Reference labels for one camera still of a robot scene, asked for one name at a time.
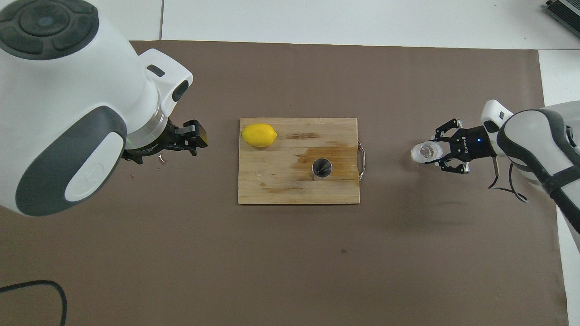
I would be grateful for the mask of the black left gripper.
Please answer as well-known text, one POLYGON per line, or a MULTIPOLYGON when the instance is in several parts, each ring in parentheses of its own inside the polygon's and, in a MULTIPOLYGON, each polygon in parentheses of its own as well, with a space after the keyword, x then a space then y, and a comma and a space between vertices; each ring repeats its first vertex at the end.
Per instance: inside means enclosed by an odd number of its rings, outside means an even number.
POLYGON ((184 134, 178 134, 178 126, 172 124, 171 120, 166 123, 165 129, 160 136, 150 144, 134 150, 124 150, 121 158, 125 161, 132 161, 137 165, 143 164, 143 157, 152 156, 162 150, 181 151, 187 150, 195 157, 198 148, 208 147, 208 136, 205 128, 198 120, 189 120, 183 124, 184 134))

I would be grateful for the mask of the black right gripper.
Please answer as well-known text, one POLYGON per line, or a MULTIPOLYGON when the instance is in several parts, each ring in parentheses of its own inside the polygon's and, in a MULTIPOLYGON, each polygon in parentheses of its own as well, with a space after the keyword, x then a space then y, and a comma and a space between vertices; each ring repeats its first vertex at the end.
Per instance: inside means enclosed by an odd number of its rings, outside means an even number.
POLYGON ((435 134, 431 138, 432 142, 455 142, 455 152, 451 152, 439 159, 427 161, 425 164, 435 164, 441 171, 446 173, 467 174, 470 172, 469 162, 479 158, 495 157, 489 135, 484 126, 464 129, 462 121, 451 119, 435 129, 435 134), (445 136, 445 134, 456 129, 455 136, 445 136), (461 161, 455 167, 449 162, 453 159, 461 161))

